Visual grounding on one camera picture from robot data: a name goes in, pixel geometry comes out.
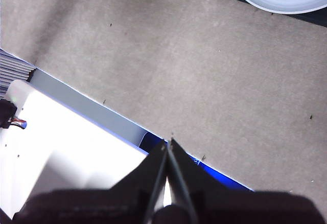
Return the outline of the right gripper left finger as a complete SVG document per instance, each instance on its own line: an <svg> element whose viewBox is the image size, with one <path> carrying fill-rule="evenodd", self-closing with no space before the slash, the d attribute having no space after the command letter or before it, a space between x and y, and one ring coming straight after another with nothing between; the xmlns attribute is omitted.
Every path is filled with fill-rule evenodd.
<svg viewBox="0 0 327 224"><path fill-rule="evenodd" d="M109 189L41 193L14 214L13 223L146 223L165 185L167 143L161 140Z"/></svg>

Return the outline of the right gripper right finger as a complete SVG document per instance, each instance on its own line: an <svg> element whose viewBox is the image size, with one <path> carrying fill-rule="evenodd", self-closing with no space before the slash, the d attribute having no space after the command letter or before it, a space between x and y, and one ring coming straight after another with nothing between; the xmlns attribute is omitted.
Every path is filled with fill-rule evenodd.
<svg viewBox="0 0 327 224"><path fill-rule="evenodd" d="M169 181L192 223L325 223L314 203L301 195L229 189L197 166L171 139Z"/></svg>

